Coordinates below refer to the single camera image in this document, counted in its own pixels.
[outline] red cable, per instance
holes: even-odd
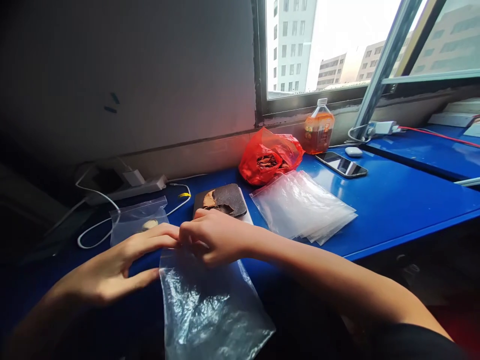
[[[462,144],[465,144],[465,145],[470,145],[470,146],[473,146],[473,147],[476,147],[476,148],[480,148],[480,145],[478,145],[474,142],[464,141],[464,140],[456,139],[454,137],[445,136],[445,135],[442,135],[442,134],[436,134],[436,133],[433,133],[433,132],[423,131],[423,130],[420,130],[420,129],[416,129],[416,128],[413,128],[413,127],[407,127],[407,126],[399,126],[398,128],[399,129],[405,129],[405,130],[413,130],[413,131],[416,131],[416,132],[419,132],[419,133],[424,133],[424,134],[430,134],[430,135],[438,136],[439,138],[449,139],[449,140],[452,140],[452,141],[457,142],[457,143],[462,143]]]

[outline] sleeve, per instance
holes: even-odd
[[[412,324],[380,328],[371,343],[375,360],[467,360],[462,349],[439,333]]]

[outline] gray wall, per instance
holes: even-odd
[[[1,44],[2,126],[52,166],[252,129],[252,23],[249,0],[25,1]]]

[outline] phone screen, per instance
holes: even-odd
[[[316,157],[324,161],[332,169],[339,171],[347,177],[367,174],[366,168],[357,165],[353,161],[350,161],[335,152],[320,153],[316,155]]]

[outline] hand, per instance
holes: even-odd
[[[146,253],[178,247],[178,236],[179,228],[168,223],[135,234],[69,272],[50,292],[82,304],[108,305],[158,279],[158,268],[132,277],[129,268]]]
[[[220,211],[200,208],[192,221],[181,224],[178,239],[208,267],[215,267],[249,257],[262,231]]]

